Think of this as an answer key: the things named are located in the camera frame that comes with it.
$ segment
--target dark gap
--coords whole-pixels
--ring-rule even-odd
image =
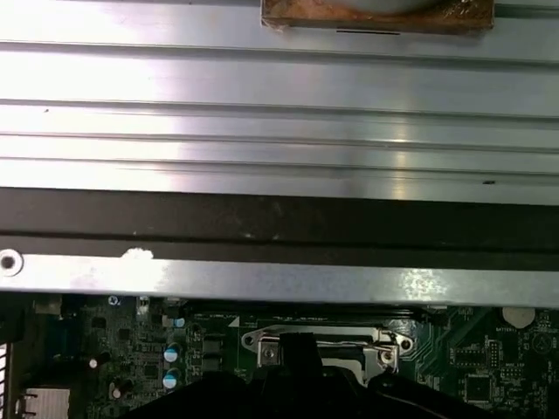
[[[372,33],[374,35],[401,35],[399,32],[387,32],[387,31],[359,31],[359,30],[352,30],[352,29],[338,29],[336,30],[338,33]]]

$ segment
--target green circuit board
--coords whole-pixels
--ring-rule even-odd
[[[519,330],[504,321],[496,308],[440,307],[433,309],[439,319],[433,323],[362,313],[343,319],[250,311],[178,314],[177,307],[185,304],[180,300],[108,301],[108,296],[86,298],[78,315],[64,327],[55,325],[52,333],[72,335],[71,340],[61,338],[64,345],[53,338],[53,354],[111,354],[111,361],[99,369],[94,396],[83,415],[86,419],[117,417],[167,394],[172,390],[165,388],[163,380],[171,369],[177,386],[210,371],[228,371],[250,380],[257,367],[256,354],[243,347],[242,336],[278,324],[382,325],[414,339],[414,350],[400,359],[399,374],[483,409],[534,419],[559,414],[559,312],[536,311],[531,324]],[[180,348],[172,365],[163,357],[171,344]],[[127,379],[134,383],[133,389],[119,400],[112,398],[111,383]]]

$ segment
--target white speck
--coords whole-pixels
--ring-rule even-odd
[[[122,255],[123,258],[126,259],[153,259],[154,258],[154,254],[152,253],[152,251],[149,251],[147,249],[142,249],[140,247],[133,247],[131,249],[128,249],[127,251],[124,252],[124,254]]]

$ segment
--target electrolytic capacitor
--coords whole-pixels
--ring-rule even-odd
[[[118,381],[114,384],[113,398],[120,399],[127,392],[129,392],[134,385],[130,380]]]
[[[111,360],[111,354],[109,352],[102,352],[101,354],[89,360],[89,367],[91,369],[96,369],[106,364],[110,360]]]
[[[163,386],[168,390],[172,390],[178,385],[180,378],[181,372],[176,368],[171,368],[163,376]]]
[[[171,343],[163,352],[163,359],[167,362],[175,362],[181,353],[181,347],[178,343]]]

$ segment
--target integrated circuit chip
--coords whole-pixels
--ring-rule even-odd
[[[150,380],[156,380],[159,375],[159,368],[156,364],[148,364],[143,368],[143,374]]]
[[[204,358],[202,373],[215,373],[221,369],[221,358]]]
[[[91,327],[94,329],[106,329],[107,319],[104,317],[93,317],[91,319]]]
[[[466,377],[466,399],[469,402],[488,402],[491,398],[491,379],[488,376]]]
[[[119,340],[130,340],[132,331],[130,329],[119,329]]]
[[[202,352],[204,354],[219,354],[221,352],[222,342],[215,339],[204,339],[202,344]]]

